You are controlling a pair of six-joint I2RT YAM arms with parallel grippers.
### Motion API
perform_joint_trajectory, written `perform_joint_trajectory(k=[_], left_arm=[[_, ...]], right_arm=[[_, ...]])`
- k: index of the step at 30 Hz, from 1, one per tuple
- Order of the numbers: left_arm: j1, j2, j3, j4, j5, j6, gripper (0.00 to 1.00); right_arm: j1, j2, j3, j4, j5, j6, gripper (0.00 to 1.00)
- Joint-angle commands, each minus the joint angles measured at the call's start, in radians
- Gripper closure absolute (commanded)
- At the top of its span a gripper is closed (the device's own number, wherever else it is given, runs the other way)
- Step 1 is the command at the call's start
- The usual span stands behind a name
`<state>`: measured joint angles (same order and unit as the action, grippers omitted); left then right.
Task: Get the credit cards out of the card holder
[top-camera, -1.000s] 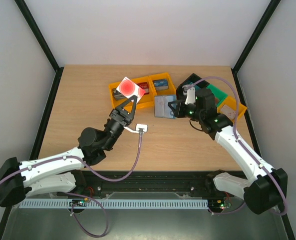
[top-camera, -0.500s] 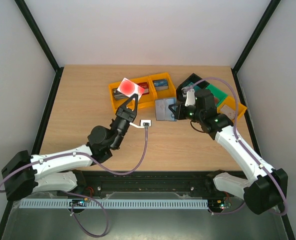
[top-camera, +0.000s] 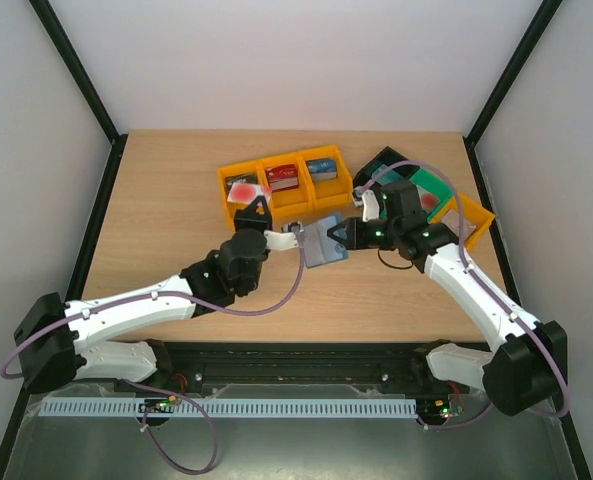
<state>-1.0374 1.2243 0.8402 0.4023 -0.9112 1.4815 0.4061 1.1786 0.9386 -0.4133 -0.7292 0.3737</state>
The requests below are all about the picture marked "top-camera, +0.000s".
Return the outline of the blue card holder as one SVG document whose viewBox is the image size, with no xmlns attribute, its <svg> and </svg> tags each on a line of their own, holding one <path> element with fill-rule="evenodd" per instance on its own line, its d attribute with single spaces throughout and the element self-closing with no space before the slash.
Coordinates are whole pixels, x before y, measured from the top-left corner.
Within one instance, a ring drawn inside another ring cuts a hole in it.
<svg viewBox="0 0 593 480">
<path fill-rule="evenodd" d="M 327 231 L 342 221 L 340 213 L 334 213 L 304 227 L 304 256 L 308 269 L 344 261 L 348 252 L 343 245 L 327 235 Z"/>
</svg>

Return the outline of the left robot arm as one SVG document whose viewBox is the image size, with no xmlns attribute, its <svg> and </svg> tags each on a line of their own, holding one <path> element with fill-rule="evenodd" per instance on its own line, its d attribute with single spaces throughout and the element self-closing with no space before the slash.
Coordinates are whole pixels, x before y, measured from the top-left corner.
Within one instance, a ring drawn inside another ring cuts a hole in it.
<svg viewBox="0 0 593 480">
<path fill-rule="evenodd" d="M 83 367 L 75 343 L 105 340 L 148 322 L 192 318 L 232 305 L 258 287 L 272 226 L 266 199 L 258 196 L 234 216 L 235 233 L 180 274 L 142 293 L 85 303 L 68 314 L 56 292 L 39 297 L 14 333 L 24 388 L 44 393 L 74 379 Z"/>
</svg>

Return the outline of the red circle credit card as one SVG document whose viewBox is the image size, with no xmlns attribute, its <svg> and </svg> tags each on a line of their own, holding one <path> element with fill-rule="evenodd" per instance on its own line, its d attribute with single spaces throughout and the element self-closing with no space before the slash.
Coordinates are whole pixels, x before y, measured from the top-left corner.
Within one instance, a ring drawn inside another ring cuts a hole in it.
<svg viewBox="0 0 593 480">
<path fill-rule="evenodd" d="M 269 186 L 260 184 L 235 183 L 228 192 L 227 202 L 248 205 L 251 200 L 261 195 L 264 195 L 269 201 L 272 195 L 272 189 Z"/>
</svg>

